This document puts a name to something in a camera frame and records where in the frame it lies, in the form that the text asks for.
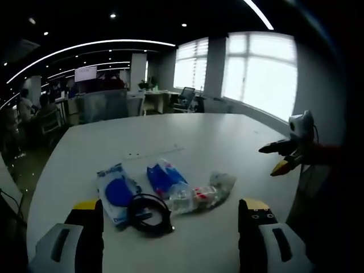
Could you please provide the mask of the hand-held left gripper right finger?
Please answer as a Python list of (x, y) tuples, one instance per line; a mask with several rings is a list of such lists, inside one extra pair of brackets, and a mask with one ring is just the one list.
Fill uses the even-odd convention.
[(304, 242), (264, 202), (239, 200), (238, 232), (240, 272), (313, 271)]

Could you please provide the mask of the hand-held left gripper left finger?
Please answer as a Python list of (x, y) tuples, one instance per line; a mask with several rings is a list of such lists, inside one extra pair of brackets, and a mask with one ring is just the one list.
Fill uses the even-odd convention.
[(38, 241), (28, 272), (102, 272), (103, 232), (102, 201), (78, 203)]

